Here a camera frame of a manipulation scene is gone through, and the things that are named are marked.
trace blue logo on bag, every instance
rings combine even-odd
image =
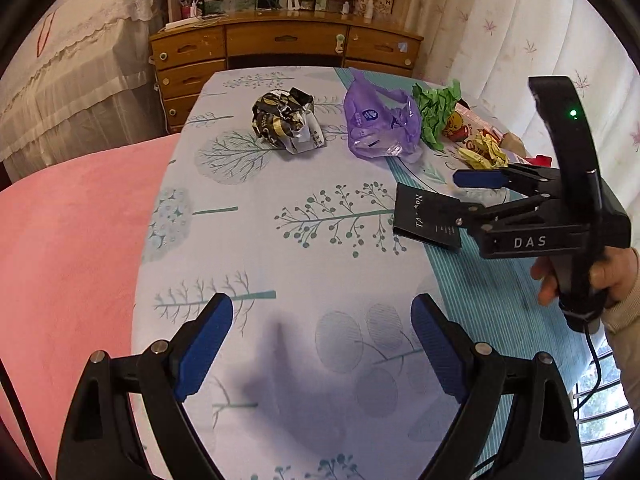
[[[378,118],[378,112],[375,110],[364,110],[362,115],[367,121],[375,121]]]

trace pink blanket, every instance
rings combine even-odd
[[[0,356],[52,475],[89,355],[130,353],[143,239],[177,141],[76,158],[0,192]],[[1,392],[0,417],[18,440]]]

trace human hand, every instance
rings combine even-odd
[[[624,300],[636,283],[638,276],[638,258],[633,249],[606,247],[605,259],[595,262],[590,270],[591,286],[596,290],[609,288],[607,304]],[[547,306],[558,296],[558,279],[551,260],[541,256],[531,266],[531,277],[542,280],[538,303]]]

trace blue gripper pad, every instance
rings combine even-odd
[[[500,170],[458,170],[453,174],[453,183],[458,187],[500,189],[509,179]]]
[[[437,308],[433,300],[431,303],[434,308]],[[440,386],[447,395],[455,397],[457,402],[462,404],[468,394],[463,362],[420,296],[417,296],[411,304],[411,324],[440,381]]]
[[[174,394],[179,402],[196,393],[231,328],[234,306],[225,296],[185,352],[178,367]]]

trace yellow crumpled paper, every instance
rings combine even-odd
[[[495,170],[507,166],[507,154],[489,134],[478,133],[458,148],[458,155],[474,170]]]

